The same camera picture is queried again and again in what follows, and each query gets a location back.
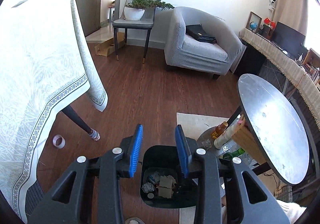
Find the bonsai tree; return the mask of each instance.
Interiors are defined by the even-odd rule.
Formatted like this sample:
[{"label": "bonsai tree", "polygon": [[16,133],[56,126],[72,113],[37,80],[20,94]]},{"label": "bonsai tree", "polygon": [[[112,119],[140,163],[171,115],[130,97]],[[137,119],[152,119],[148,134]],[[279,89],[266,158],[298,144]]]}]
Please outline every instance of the bonsai tree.
[{"label": "bonsai tree", "polygon": [[161,8],[162,10],[173,9],[170,3],[162,2],[161,0],[132,0],[126,7],[145,10],[148,8]]}]

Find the gray chair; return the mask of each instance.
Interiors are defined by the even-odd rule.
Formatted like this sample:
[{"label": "gray chair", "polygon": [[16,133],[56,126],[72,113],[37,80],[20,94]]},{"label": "gray chair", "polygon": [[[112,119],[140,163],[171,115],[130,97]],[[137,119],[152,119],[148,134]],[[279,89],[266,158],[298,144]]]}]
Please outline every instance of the gray chair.
[{"label": "gray chair", "polygon": [[[186,35],[186,25],[198,24],[217,44],[201,43]],[[228,72],[241,48],[239,38],[221,19],[188,7],[173,10],[164,48],[167,65],[211,72],[217,78]]]},{"label": "gray chair", "polygon": [[[132,0],[126,0],[125,5],[131,3]],[[124,19],[124,12],[122,12],[122,15],[119,19],[115,20],[112,22],[113,26],[113,32],[114,32],[114,43],[115,43],[115,49],[116,49],[116,55],[117,55],[117,60],[119,61],[119,56],[118,56],[118,41],[117,41],[117,29],[118,28],[124,28],[124,42],[125,46],[127,46],[127,37],[128,37],[128,28],[131,29],[145,29],[148,30],[147,32],[147,39],[146,39],[146,44],[144,47],[144,56],[143,56],[143,63],[145,62],[147,51],[148,51],[148,46],[149,46],[149,39],[150,39],[150,32],[153,28],[153,25],[155,24],[155,12],[156,8],[150,8],[146,9],[144,12],[142,18],[139,21],[133,21],[133,20],[126,20]]]}]

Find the white rug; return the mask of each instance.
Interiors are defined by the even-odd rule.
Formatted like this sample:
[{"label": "white rug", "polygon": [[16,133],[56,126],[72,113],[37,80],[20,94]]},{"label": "white rug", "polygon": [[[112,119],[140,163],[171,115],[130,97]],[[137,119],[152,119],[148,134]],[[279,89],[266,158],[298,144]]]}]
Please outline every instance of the white rug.
[{"label": "white rug", "polygon": [[[177,112],[177,125],[181,125],[184,135],[197,140],[210,127],[217,126],[228,118],[184,114]],[[179,209],[179,224],[193,224],[196,207]]]}]

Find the white tablecloth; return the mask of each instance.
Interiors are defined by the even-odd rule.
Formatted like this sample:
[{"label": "white tablecloth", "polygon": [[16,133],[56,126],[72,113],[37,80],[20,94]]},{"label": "white tablecloth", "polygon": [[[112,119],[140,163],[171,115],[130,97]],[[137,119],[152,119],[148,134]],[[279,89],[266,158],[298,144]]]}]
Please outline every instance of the white tablecloth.
[{"label": "white tablecloth", "polygon": [[0,14],[0,190],[27,222],[25,197],[56,114],[85,92],[108,96],[75,0],[28,0]]}]

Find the brown bottle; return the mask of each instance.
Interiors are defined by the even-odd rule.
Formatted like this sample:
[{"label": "brown bottle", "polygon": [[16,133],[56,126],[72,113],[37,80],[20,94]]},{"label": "brown bottle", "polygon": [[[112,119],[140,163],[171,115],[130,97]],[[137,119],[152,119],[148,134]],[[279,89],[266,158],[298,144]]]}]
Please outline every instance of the brown bottle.
[{"label": "brown bottle", "polygon": [[216,126],[211,134],[213,139],[217,139],[227,128],[228,123],[226,121],[222,122],[220,125]]}]

